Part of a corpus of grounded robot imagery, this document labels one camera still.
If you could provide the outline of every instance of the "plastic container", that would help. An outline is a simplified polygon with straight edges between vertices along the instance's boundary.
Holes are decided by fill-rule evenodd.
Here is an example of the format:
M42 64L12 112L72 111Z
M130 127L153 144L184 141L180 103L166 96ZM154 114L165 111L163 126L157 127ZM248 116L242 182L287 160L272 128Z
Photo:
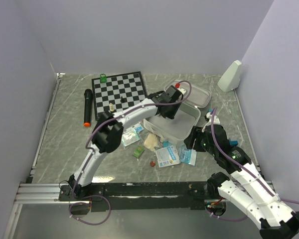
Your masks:
M168 141L177 147L184 144L191 129L200 118L200 110L182 103L174 119L164 119L162 116L153 116L144 119L144 128L161 137L162 141Z
M170 85L175 85L181 81L175 79L169 82L164 90ZM187 84L181 87L189 91ZM192 92L188 99L183 102L174 119L164 119L161 116L153 116L144 119L144 128L161 137L162 141L169 141L176 146L184 145L184 140L189 136L191 129L195 126L200 118L199 108L206 107L211 98L211 93L207 90L192 85Z

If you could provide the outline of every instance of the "chessboard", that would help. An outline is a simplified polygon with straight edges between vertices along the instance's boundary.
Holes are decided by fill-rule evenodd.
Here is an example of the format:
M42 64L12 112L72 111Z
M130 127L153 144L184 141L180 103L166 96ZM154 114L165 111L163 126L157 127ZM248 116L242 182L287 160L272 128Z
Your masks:
M137 105L148 96L140 71L107 76L106 80L106 83L101 83L100 78L92 79L96 120L100 113L110 110L110 103L114 105L114 112L120 112Z

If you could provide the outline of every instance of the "marble floor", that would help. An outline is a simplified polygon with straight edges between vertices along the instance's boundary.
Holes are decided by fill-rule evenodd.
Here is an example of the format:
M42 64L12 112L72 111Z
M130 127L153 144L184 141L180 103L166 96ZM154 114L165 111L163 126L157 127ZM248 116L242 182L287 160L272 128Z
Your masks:
M64 75L60 80L33 183L59 183L67 180L83 162L87 154L84 145L96 124L96 121L92 120L90 128L83 127L83 94L86 88L92 87L91 79L96 77L98 75ZM227 136L236 137L239 146L254 160L235 94L233 91L224 93L218 88L220 75L143 75L148 93L162 90L168 82L176 78L189 80L193 85L212 93L208 106L201 109L201 115L204 116L208 109L218 107L217 115ZM201 117L197 125L204 124L205 120ZM146 130L140 134L140 145L147 134ZM198 153L195 166L182 163L174 167L150 167L153 152L146 149L137 161L132 156L136 146L120 146L109 154L95 173L93 182L206 181L211 174L224 172L208 153Z

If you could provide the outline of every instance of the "microphone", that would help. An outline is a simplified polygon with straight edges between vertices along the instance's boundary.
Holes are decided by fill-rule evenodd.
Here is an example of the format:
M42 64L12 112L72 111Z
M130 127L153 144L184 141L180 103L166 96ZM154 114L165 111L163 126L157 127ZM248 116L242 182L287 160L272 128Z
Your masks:
M84 92L84 126L91 126L91 114L92 114L92 101L93 101L93 93L90 89L86 89Z

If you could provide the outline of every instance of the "green chess piece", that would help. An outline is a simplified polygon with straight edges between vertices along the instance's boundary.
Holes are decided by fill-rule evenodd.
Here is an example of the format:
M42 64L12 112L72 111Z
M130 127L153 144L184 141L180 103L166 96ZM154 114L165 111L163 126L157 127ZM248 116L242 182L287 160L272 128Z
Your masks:
M101 83L106 83L106 75L105 74L100 75L100 81L101 81Z

